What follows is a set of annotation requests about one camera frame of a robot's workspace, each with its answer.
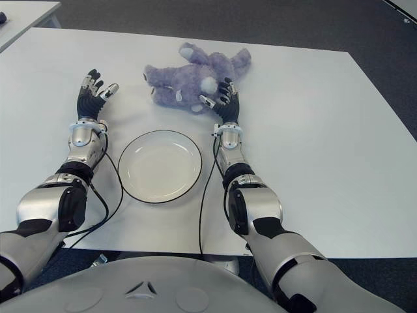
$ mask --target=table surface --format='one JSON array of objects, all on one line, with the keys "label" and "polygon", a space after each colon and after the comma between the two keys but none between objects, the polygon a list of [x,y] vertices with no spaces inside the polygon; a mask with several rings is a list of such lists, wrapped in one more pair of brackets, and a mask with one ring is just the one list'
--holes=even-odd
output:
[{"label": "table surface", "polygon": [[417,18],[417,1],[415,0],[391,0],[397,6],[402,8],[405,12]]},{"label": "table surface", "polygon": [[0,24],[0,52],[60,6],[49,1],[0,1],[0,12],[7,16],[7,22]]},{"label": "table surface", "polygon": [[[185,65],[177,53],[185,41],[229,57],[243,47],[251,52],[252,67],[238,82],[243,151],[280,197],[286,229],[329,258],[417,256],[417,143],[348,53],[67,29],[30,29],[0,55],[0,231],[16,227],[20,198],[65,159],[79,85],[97,68],[106,85],[120,85],[100,114],[109,123],[114,159],[133,138],[171,129],[198,145],[203,169],[175,201],[151,205],[126,196],[113,219],[78,247],[199,251],[199,206],[216,119],[153,104],[142,77],[146,64]],[[214,171],[203,250],[245,255],[245,242],[223,215],[220,180]],[[120,189],[106,158],[94,184],[115,207]],[[85,225],[103,216],[90,193]]]}]

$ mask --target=gray carpet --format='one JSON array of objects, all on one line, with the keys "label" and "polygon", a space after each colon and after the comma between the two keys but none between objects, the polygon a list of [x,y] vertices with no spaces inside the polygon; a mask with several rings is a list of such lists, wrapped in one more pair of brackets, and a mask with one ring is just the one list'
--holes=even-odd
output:
[{"label": "gray carpet", "polygon": [[[64,28],[349,52],[417,139],[417,27],[403,23],[404,17],[382,0],[61,2],[57,15]],[[98,253],[70,251],[33,286],[88,267]],[[417,312],[416,259],[333,261],[367,290]],[[246,280],[251,262],[240,259]],[[256,281],[265,291],[259,277]]]}]

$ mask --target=robotic hand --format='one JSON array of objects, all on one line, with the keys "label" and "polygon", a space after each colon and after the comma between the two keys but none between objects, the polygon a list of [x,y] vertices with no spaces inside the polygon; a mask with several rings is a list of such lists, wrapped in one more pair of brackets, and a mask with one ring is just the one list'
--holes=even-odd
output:
[{"label": "robotic hand", "polygon": [[282,227],[277,195],[255,175],[241,152],[237,89],[226,78],[219,91],[223,103],[203,95],[200,100],[223,119],[214,135],[221,135],[219,163],[229,198],[229,224],[248,243],[276,302],[290,313],[402,312],[347,278],[301,235]]},{"label": "robotic hand", "polygon": [[68,232],[85,220],[87,191],[94,169],[107,146],[105,121],[98,113],[118,89],[111,84],[97,94],[103,81],[92,70],[81,85],[78,120],[70,126],[70,152],[58,171],[29,191],[20,201],[18,229],[0,233],[0,302],[19,295],[36,277]]}]

